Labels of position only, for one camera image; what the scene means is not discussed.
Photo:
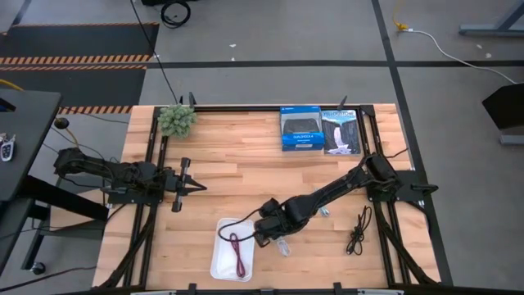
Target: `wooden table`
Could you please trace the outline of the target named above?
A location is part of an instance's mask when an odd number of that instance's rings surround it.
[[[395,105],[374,107],[384,153],[393,155],[406,148]],[[153,110],[149,106],[133,108],[122,161],[143,161]],[[160,135],[155,147],[153,163]],[[363,190],[329,204],[330,217],[317,215],[298,234],[286,236],[291,256],[283,257],[275,243],[256,247],[249,282],[218,280],[210,275],[219,219],[242,218],[271,197],[284,201],[311,193],[356,166],[360,157],[324,156],[323,151],[282,152],[277,111],[199,113],[189,138],[169,139],[165,165],[178,170],[181,157],[192,159],[189,173],[208,190],[185,197],[179,213],[171,212],[174,195],[165,195],[156,217],[147,289],[187,289],[190,283],[199,289],[332,288],[334,282],[341,282],[343,288],[387,286],[374,217],[365,232],[363,254],[348,256],[345,252],[357,215],[370,204]],[[408,153],[391,159],[391,164],[397,170],[408,170]],[[404,245],[427,274],[439,280],[423,213],[402,202],[396,210]],[[128,250],[134,212],[134,206],[128,205],[106,226],[93,285],[107,279]],[[390,250],[395,279],[400,282],[399,263],[391,245]],[[141,258],[139,253],[134,284]]]

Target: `succulent plant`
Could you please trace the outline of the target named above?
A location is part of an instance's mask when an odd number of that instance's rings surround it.
[[[186,138],[191,124],[197,122],[197,114],[191,107],[175,105],[160,109],[158,124],[164,136]]]

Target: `concrete floor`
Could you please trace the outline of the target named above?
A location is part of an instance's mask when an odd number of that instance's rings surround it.
[[[462,23],[494,22],[516,1],[406,0],[398,19],[434,34],[447,52],[465,60],[524,60],[524,39],[465,38]],[[21,0],[0,2],[0,31],[15,18]],[[443,61],[431,40],[397,34],[394,1],[381,0],[397,61]],[[162,61],[356,60],[385,61],[373,6],[367,0],[220,0],[190,2],[192,18],[180,29],[160,27]],[[158,13],[137,3],[142,21]],[[128,0],[32,0],[25,24],[134,22]],[[524,81],[521,67],[497,68]],[[524,290],[524,147],[502,147],[481,101],[508,84],[490,72],[469,68],[401,68],[402,85],[431,183],[449,267],[458,286]],[[397,102],[387,67],[271,67],[168,69],[175,92],[194,92],[206,103]],[[160,70],[147,70],[141,104],[172,102]],[[103,115],[127,120],[127,115]],[[71,129],[80,143],[104,157],[120,158],[125,125],[75,115]],[[46,143],[69,146],[51,132]],[[52,152],[40,151],[33,175],[54,183]],[[0,278],[0,286],[32,279],[20,270],[24,234]],[[48,273],[97,263],[99,241],[46,238],[38,260]],[[67,274],[8,294],[63,293],[89,288],[92,271]]]

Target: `book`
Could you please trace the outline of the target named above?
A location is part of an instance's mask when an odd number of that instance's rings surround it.
[[[352,110],[322,111],[324,154],[359,155],[357,113]]]

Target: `orange striped tape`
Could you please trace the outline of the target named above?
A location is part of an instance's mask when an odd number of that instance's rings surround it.
[[[90,106],[90,107],[60,107],[61,115],[73,114],[129,114],[133,106]]]
[[[146,66],[13,66],[0,67],[0,71],[9,70],[147,70]]]
[[[145,62],[151,58],[148,54],[119,56],[81,56],[81,57],[0,57],[0,65],[48,65],[77,64],[99,62]]]
[[[157,22],[144,22],[143,25],[158,25]],[[35,27],[35,26],[101,26],[101,25],[140,25],[139,23],[101,23],[101,24],[23,24],[13,25],[13,28]]]

